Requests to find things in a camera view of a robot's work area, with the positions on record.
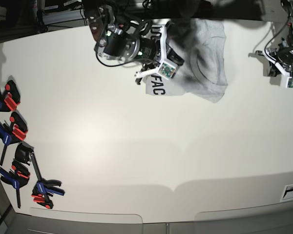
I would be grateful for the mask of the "black robot arm at image right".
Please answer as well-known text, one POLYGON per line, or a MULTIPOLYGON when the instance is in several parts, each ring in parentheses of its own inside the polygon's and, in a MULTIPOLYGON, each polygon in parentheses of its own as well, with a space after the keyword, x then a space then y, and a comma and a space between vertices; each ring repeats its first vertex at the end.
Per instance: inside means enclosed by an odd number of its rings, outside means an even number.
POLYGON ((288 34, 277 48, 269 48, 268 45, 265 45, 263 56, 269 62, 269 76, 284 75, 293 78, 293 0, 282 0, 280 4, 288 16, 275 37, 284 29, 288 29, 288 34))

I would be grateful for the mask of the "black robot arm at image left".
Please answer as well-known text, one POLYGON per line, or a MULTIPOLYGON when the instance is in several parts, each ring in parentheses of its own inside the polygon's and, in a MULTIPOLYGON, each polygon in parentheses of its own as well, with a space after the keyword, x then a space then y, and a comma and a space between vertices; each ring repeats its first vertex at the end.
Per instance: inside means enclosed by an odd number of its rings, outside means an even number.
POLYGON ((115 0, 84 0, 82 2, 89 28, 96 42, 97 60, 118 60, 121 65, 141 63, 146 68, 160 65, 161 55, 178 66, 184 60, 167 44, 164 32, 171 23, 156 25, 120 7, 115 0))

